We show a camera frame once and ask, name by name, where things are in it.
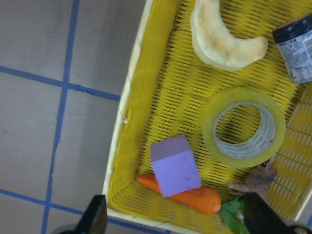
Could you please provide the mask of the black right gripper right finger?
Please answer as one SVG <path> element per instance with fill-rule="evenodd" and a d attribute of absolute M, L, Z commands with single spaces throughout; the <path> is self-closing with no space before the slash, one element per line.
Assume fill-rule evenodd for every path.
<path fill-rule="evenodd" d="M 251 234 L 310 234 L 299 223 L 286 224 L 257 193 L 244 194 L 244 224 Z"/>

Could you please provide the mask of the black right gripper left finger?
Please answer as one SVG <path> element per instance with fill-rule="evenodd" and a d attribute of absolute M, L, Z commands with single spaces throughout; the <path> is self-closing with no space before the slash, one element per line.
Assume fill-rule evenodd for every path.
<path fill-rule="evenodd" d="M 107 229 L 107 205 L 105 195 L 94 195 L 82 218 L 73 230 L 60 234 L 104 234 Z"/>

